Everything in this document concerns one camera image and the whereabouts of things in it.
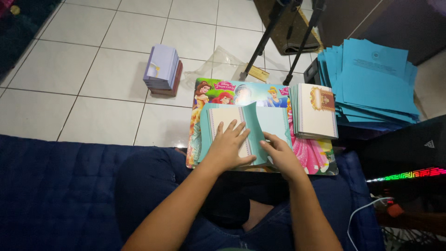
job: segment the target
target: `hand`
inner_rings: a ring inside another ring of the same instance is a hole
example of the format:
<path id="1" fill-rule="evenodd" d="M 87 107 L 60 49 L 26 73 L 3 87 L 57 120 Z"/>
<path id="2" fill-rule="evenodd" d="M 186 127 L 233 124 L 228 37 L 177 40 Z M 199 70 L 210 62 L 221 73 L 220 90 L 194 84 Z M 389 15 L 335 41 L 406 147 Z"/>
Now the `hand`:
<path id="1" fill-rule="evenodd" d="M 267 132 L 263 132 L 263 135 L 272 143 L 272 146 L 263 140 L 260 141 L 260 145 L 271 156 L 274 166 L 280 170 L 286 180 L 291 181 L 300 176 L 306 176 L 301 163 L 285 141 Z"/>
<path id="2" fill-rule="evenodd" d="M 234 129 L 236 124 L 237 120 L 233 120 L 223 133 L 223 122 L 220 122 L 217 135 L 200 165 L 204 164 L 206 169 L 212 169 L 213 172 L 216 172 L 215 174 L 220 175 L 224 171 L 247 165 L 256 160 L 255 155 L 239 157 L 239 149 L 248 137 L 250 130 L 246 129 L 240 134 L 246 123 L 242 122 Z"/>

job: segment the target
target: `white cable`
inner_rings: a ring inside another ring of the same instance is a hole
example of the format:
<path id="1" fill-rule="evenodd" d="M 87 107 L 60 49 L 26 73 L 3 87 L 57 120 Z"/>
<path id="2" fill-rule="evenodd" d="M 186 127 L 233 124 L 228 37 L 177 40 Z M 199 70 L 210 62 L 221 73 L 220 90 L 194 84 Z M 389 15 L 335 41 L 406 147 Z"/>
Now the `white cable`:
<path id="1" fill-rule="evenodd" d="M 353 247 L 356 249 L 356 251 L 359 251 L 359 250 L 356 248 L 355 243 L 353 242 L 353 240 L 352 240 L 351 237 L 350 237 L 350 234 L 348 233 L 348 230 L 350 229 L 350 222 L 351 222 L 351 219 L 353 218 L 353 215 L 354 215 L 356 212 L 358 212 L 359 210 L 361 210 L 361 209 L 363 209 L 363 208 L 366 208 L 366 207 L 368 207 L 368 206 L 374 204 L 375 202 L 378 202 L 378 201 L 381 201 L 381 200 L 385 200 L 385 199 L 394 199 L 394 198 L 392 198 L 392 197 L 384 197 L 384 198 L 377 199 L 377 200 L 375 200 L 375 201 L 373 201 L 373 202 L 370 202 L 369 204 L 367 204 L 367 205 L 365 205 L 365 206 L 362 206 L 362 207 L 356 209 L 355 211 L 353 211 L 353 212 L 351 213 L 351 215 L 350 215 L 350 220 L 348 221 L 347 235 L 348 235 L 348 237 L 349 237 L 351 243 L 353 244 Z"/>

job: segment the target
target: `tripod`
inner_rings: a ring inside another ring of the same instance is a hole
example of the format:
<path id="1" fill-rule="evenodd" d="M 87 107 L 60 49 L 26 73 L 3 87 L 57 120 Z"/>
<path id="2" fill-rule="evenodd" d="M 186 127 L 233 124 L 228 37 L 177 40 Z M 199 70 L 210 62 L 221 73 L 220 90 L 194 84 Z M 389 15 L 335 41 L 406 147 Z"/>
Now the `tripod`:
<path id="1" fill-rule="evenodd" d="M 293 71 L 296 67 L 297 61 L 299 60 L 299 57 L 302 54 L 302 50 L 304 49 L 304 46 L 306 44 L 306 41 L 308 40 L 308 37 L 310 36 L 311 30 L 313 27 L 316 27 L 319 17 L 323 11 L 325 0 L 317 0 L 313 14 L 311 15 L 310 21 L 308 22 L 308 28 L 305 31 L 304 38 L 302 40 L 301 45 L 299 46 L 299 50 L 297 51 L 296 58 L 293 61 L 293 64 L 291 65 L 291 68 L 289 70 L 288 75 L 285 78 L 285 81 L 283 81 L 283 85 L 289 85 L 291 79 L 293 78 Z M 254 64 L 254 61 L 256 60 L 257 56 L 261 56 L 263 50 L 265 49 L 266 43 L 268 42 L 269 38 L 271 37 L 271 32 L 274 30 L 274 27 L 276 26 L 277 22 L 280 20 L 280 17 L 282 16 L 283 12 L 285 11 L 286 7 L 291 4 L 291 10 L 297 11 L 296 8 L 302 4 L 302 0 L 276 0 L 274 3 L 273 9 L 269 15 L 270 23 L 268 27 L 265 30 L 265 33 L 263 34 L 262 38 L 260 39 L 259 45 L 257 46 L 256 50 L 254 51 L 254 54 L 251 57 L 251 60 L 248 63 L 248 66 L 246 66 L 246 69 L 244 72 L 240 73 L 240 80 L 244 81 L 246 80 L 246 77 L 248 76 L 248 72 L 251 70 L 252 65 Z M 292 30 L 288 31 L 287 38 L 291 36 Z"/>

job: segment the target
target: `stack of blue paper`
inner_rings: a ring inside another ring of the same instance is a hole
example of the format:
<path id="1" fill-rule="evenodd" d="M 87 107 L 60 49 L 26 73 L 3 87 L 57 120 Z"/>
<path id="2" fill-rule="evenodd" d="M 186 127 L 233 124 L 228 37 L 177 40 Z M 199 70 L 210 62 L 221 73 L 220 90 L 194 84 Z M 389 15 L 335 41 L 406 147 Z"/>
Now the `stack of blue paper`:
<path id="1" fill-rule="evenodd" d="M 175 48 L 160 44 L 153 46 L 143 77 L 147 87 L 172 90 L 179 59 Z"/>
<path id="2" fill-rule="evenodd" d="M 365 39 L 344 40 L 318 54 L 321 83 L 335 95 L 338 125 L 384 131 L 418 121 L 417 68 L 407 54 Z"/>

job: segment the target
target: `rgb led light strip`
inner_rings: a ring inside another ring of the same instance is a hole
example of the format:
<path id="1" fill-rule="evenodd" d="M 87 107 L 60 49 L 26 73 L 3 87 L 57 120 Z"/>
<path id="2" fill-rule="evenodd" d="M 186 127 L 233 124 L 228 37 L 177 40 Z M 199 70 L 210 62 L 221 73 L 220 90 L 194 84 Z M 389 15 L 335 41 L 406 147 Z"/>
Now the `rgb led light strip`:
<path id="1" fill-rule="evenodd" d="M 416 170 L 416 171 L 412 171 L 412 172 L 404 172 L 404 173 L 401 173 L 401 174 L 387 176 L 387 177 L 384 177 L 384 178 L 367 180 L 367 182 L 411 179 L 411 178 L 415 178 L 415 177 L 437 176 L 437 175 L 440 175 L 440 174 L 446 174 L 446 170 L 442 169 L 442 168 L 438 168 L 438 167 L 430 167 L 430 168 Z"/>

